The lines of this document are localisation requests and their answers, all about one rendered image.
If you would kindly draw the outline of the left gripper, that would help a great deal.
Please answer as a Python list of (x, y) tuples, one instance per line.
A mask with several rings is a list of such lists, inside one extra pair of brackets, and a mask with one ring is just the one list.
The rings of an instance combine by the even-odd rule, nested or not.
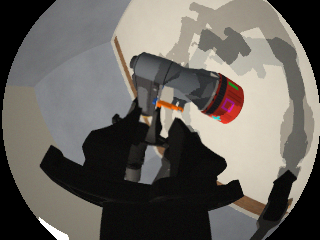
[[(136, 107), (139, 107), (139, 105), (137, 105), (137, 97), (133, 100), (131, 109), (129, 109), (127, 115), (129, 115), (129, 113), (131, 113)], [(157, 107), (152, 116), (151, 127), (149, 127), (148, 124), (141, 123), (141, 121), (139, 121), (139, 125), (137, 125), (136, 129), (136, 136), (131, 145), (133, 152), (143, 152), (147, 149), (148, 145), (168, 148), (168, 137), (165, 139), (165, 137), (160, 135), (161, 129), (163, 129), (163, 125), (161, 125), (160, 112), (161, 108)], [(116, 121), (119, 120), (121, 120), (121, 117), (116, 113), (116, 115), (112, 117), (112, 124), (115, 124)], [(149, 131), (147, 131), (147, 129), (149, 129)], [(139, 147), (137, 147), (137, 145), (139, 145)]]

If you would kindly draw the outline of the grey hose nozzle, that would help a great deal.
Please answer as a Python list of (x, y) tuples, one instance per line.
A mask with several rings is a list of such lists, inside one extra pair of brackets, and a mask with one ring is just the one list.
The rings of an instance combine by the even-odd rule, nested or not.
[[(184, 105), (192, 101), (204, 115), (228, 124), (243, 108), (243, 88), (221, 73), (184, 68), (147, 52), (133, 56), (129, 68), (133, 68), (132, 83), (137, 91), (137, 105), (143, 108), (141, 116), (153, 116), (161, 105), (181, 113)], [(163, 85), (173, 88), (172, 104), (160, 100)]]

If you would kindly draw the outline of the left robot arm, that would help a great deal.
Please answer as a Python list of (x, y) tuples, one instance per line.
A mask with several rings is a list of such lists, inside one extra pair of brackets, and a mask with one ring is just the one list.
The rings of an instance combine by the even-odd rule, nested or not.
[[(192, 133), (197, 137), (197, 139), (200, 140), (199, 133)], [(125, 172), (125, 180), (136, 181), (136, 183), (139, 183), (141, 177), (141, 164), (144, 164), (144, 153), (145, 151), (133, 152), (131, 149), (131, 152), (129, 152), (128, 156), (127, 169), (125, 169), (125, 171), (127, 171)], [(169, 164), (171, 164), (169, 161), (171, 161), (171, 157), (169, 157), (168, 147), (167, 149), (164, 149), (163, 157), (161, 157), (161, 168), (159, 173), (157, 173), (155, 180), (153, 180), (153, 183), (155, 183), (156, 180), (161, 179), (161, 177), (169, 176)]]

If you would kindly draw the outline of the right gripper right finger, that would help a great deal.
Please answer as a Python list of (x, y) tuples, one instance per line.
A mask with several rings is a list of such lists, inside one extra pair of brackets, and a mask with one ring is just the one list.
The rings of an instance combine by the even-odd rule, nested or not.
[(213, 189), (217, 188), (217, 176), (227, 168), (227, 161), (205, 147), (179, 117), (175, 117), (169, 128), (168, 145), (169, 176), (207, 177), (211, 179)]

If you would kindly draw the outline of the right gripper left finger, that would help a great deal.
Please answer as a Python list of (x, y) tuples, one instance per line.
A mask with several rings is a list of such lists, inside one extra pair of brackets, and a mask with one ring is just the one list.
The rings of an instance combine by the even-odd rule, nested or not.
[(141, 111), (143, 108), (136, 107), (117, 123), (89, 133), (83, 143), (84, 172), (115, 183), (124, 180), (132, 137), (135, 137)]

